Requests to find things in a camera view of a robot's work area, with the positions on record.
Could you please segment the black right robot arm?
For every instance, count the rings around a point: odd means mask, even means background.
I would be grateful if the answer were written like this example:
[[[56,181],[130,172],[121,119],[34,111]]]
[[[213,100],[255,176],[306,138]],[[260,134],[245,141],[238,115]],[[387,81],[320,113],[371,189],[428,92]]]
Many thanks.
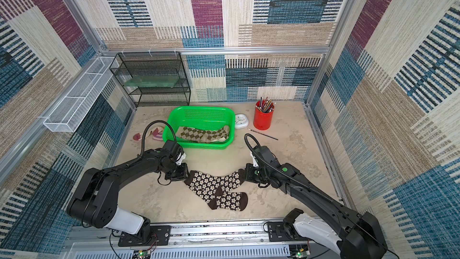
[[[370,212],[363,214],[334,200],[311,183],[291,164],[280,164],[266,146],[250,147],[257,166],[247,181],[271,186],[297,199],[319,218],[300,209],[284,219],[291,237],[315,241],[343,259],[381,259],[388,246],[378,219]]]

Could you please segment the green plastic basket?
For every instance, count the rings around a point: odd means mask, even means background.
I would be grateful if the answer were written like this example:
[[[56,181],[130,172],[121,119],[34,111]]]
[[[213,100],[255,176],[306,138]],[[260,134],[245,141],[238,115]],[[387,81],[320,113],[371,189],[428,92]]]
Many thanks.
[[[172,140],[180,127],[195,128],[204,131],[218,131],[223,127],[229,128],[227,139],[213,143],[198,143],[177,138],[184,148],[194,149],[226,149],[235,137],[235,118],[233,110],[226,107],[182,106],[175,108],[169,116],[170,128],[165,127],[163,141]]]

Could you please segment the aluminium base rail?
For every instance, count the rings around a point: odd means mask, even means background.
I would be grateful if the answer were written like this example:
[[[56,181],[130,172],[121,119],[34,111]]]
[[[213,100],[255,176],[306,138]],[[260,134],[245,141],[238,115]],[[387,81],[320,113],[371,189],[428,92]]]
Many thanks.
[[[337,234],[301,215],[301,234],[281,218],[154,223],[147,243],[122,242],[118,231],[75,227],[62,259],[338,259]]]

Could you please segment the red pencil cup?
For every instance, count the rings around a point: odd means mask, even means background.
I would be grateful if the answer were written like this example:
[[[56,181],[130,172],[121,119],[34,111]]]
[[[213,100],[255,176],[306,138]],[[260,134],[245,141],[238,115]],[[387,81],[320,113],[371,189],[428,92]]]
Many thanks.
[[[267,130],[271,127],[275,103],[273,100],[260,98],[255,105],[253,125],[258,130]]]

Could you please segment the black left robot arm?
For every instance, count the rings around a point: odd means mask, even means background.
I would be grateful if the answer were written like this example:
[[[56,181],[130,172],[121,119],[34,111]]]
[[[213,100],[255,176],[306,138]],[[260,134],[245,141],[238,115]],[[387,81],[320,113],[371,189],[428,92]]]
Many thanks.
[[[119,191],[149,173],[166,180],[188,177],[183,148],[168,140],[162,148],[143,151],[135,159],[106,169],[86,170],[67,206],[67,214],[91,227],[120,231],[120,247],[148,245],[154,241],[150,219],[119,207]]]

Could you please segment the brown argyle sock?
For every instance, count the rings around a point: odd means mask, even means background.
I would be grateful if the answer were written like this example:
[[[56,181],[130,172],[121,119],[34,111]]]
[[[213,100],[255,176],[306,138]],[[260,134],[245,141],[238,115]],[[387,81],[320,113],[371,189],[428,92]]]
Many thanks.
[[[191,127],[180,127],[176,131],[176,137],[195,143],[224,142],[229,138],[230,128],[224,126],[219,130],[201,130]]]

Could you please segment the dark floral pattern sock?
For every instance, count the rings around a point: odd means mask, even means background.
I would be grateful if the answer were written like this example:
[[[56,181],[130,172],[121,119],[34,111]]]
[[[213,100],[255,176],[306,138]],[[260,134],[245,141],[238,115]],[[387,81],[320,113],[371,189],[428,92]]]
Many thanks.
[[[245,181],[245,170],[238,169],[230,175],[218,177],[212,199],[208,202],[211,210],[227,209],[243,211],[248,204],[248,195],[244,192],[233,192]]]

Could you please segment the pink purple striped sock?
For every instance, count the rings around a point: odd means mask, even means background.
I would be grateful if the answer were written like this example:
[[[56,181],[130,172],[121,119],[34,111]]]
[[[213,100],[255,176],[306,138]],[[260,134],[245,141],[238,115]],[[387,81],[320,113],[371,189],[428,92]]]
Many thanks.
[[[156,141],[163,141],[163,133],[164,129],[162,127],[157,127],[154,130],[150,131],[148,137],[156,140]],[[143,138],[143,135],[141,133],[137,133],[133,136],[134,141],[141,141]]]

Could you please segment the loose pencil on table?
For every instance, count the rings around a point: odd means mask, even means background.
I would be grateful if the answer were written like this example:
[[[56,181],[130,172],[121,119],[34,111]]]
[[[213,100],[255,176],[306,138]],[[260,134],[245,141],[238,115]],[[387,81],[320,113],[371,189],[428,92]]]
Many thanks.
[[[275,138],[275,137],[273,137],[273,136],[270,136],[270,135],[267,135],[267,134],[258,132],[258,131],[256,131],[256,130],[253,130],[253,129],[250,129],[250,128],[248,128],[248,130],[251,131],[251,132],[253,132],[253,133],[260,134],[260,135],[263,135],[263,136],[265,136],[265,137],[271,138],[271,139],[273,139],[273,140],[279,140],[279,139],[277,139],[277,138]]]

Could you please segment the green glass plate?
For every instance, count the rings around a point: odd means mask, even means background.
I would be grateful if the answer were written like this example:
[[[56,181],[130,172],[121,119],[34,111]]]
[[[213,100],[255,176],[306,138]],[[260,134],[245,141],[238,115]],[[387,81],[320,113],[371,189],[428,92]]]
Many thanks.
[[[123,85],[138,88],[173,87],[180,80],[178,76],[137,76],[126,81]]]

